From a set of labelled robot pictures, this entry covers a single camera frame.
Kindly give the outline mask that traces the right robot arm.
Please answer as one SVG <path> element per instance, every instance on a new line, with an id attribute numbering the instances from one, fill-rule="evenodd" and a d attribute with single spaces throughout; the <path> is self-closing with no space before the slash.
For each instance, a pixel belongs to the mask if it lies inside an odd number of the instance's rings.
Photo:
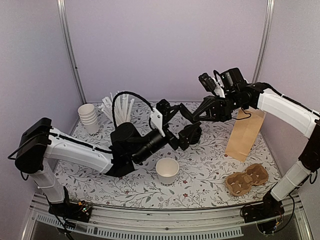
<path id="1" fill-rule="evenodd" d="M 284 161 L 280 164 L 284 176 L 258 208 L 262 218 L 269 218 L 278 210 L 277 202 L 320 170 L 320 113 L 269 83 L 247 82 L 237 67 L 222 73 L 214 70 L 213 77 L 203 73 L 198 79 L 210 95 L 194 112 L 180 105 L 181 114 L 191 123 L 225 122 L 232 118 L 233 111 L 248 108 L 268 115 L 262 131 L 273 155 Z"/>

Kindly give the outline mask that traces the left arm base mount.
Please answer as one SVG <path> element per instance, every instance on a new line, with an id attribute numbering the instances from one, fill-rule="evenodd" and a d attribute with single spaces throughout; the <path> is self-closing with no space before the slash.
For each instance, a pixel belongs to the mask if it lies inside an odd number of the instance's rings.
<path id="1" fill-rule="evenodd" d="M 48 212 L 56 217 L 64 229 L 67 227 L 76 227 L 76 224 L 71 223 L 69 220 L 88 223 L 92 214 L 93 205 L 85 200 L 70 202 L 69 192 L 66 187 L 63 187 L 63 191 L 64 199 L 60 203 L 53 203 L 49 201 L 47 195 L 45 194 L 49 205 Z"/>

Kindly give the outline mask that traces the stack of black cup lids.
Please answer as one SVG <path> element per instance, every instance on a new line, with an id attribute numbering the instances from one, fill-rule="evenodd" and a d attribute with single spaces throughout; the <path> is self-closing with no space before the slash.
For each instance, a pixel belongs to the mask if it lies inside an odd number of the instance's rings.
<path id="1" fill-rule="evenodd" d="M 200 141 L 201 135 L 202 135 L 202 129 L 201 129 L 201 127 L 199 126 L 199 127 L 196 129 L 196 131 L 190 136 L 190 138 L 189 138 L 189 144 L 190 144 L 190 145 L 195 145 L 195 144 L 197 144 L 197 143 Z"/>

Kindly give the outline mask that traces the white paper coffee cup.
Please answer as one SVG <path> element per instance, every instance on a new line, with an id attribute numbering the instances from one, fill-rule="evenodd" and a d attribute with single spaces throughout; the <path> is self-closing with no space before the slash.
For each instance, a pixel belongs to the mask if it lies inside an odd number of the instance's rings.
<path id="1" fill-rule="evenodd" d="M 166 157 L 156 163 L 155 170 L 159 182 L 167 187 L 175 182 L 180 166 L 175 159 Z"/>

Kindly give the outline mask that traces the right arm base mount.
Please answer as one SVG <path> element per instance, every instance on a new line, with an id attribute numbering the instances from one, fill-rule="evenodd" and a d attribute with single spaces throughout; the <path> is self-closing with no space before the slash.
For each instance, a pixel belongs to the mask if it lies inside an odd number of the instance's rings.
<path id="1" fill-rule="evenodd" d="M 262 203 L 255 205 L 246 204 L 239 212 L 245 223 L 272 218 L 270 221 L 265 221 L 257 225 L 258 230 L 265 235 L 271 235 L 277 231 L 284 213 L 285 210 L 282 202 L 275 200 L 270 192 L 264 195 Z"/>

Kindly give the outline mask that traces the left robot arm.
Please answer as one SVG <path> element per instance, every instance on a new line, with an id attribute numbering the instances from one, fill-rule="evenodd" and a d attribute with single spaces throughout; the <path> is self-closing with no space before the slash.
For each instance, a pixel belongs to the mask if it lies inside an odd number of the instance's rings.
<path id="1" fill-rule="evenodd" d="M 43 117 L 23 133 L 18 149 L 8 159 L 33 178 L 63 217 L 70 217 L 75 210 L 68 201 L 68 191 L 45 159 L 64 160 L 107 176 L 123 177 L 165 145 L 186 150 L 201 124 L 183 104 L 170 106 L 164 99 L 151 112 L 150 122 L 155 129 L 144 136 L 131 122 L 120 124 L 110 134 L 111 146 L 104 149 L 61 132 L 52 126 L 51 119 Z"/>

